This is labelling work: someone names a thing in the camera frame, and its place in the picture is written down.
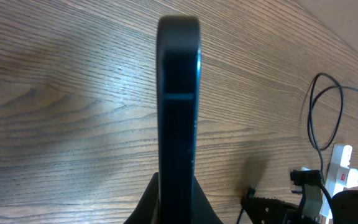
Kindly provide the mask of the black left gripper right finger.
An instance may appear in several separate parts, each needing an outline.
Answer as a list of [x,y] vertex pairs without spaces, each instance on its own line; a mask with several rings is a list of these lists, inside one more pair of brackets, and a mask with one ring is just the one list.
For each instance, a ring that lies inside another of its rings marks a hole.
[[197,179],[193,184],[192,224],[223,224],[214,212]]

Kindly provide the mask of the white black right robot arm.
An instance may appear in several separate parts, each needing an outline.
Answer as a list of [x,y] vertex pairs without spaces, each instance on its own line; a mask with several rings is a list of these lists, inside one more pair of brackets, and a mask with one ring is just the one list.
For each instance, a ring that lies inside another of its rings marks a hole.
[[[295,224],[319,223],[319,211],[322,206],[320,189],[313,188],[302,193],[299,205],[278,199],[254,196],[250,188],[241,201],[252,223]],[[358,223],[358,190],[339,192],[331,199],[334,223]]]

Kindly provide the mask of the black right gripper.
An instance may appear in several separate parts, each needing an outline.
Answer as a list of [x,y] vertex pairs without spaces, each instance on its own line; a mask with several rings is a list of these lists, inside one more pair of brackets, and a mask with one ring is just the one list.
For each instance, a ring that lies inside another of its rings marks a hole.
[[298,224],[303,223],[298,214],[298,206],[278,199],[244,197],[242,209],[253,224]]

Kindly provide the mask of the blue Galaxy smartphone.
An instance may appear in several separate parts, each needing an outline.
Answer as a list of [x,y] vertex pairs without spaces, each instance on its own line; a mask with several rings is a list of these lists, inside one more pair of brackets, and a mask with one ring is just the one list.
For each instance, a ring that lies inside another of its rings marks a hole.
[[159,223],[191,223],[201,77],[200,22],[163,16],[156,47]]

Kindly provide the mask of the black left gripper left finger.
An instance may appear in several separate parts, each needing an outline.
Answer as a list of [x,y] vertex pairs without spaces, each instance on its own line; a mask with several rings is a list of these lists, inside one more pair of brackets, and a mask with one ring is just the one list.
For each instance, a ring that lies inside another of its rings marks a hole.
[[159,185],[158,172],[156,172],[145,192],[143,193],[135,210],[124,224],[156,224],[158,223]]

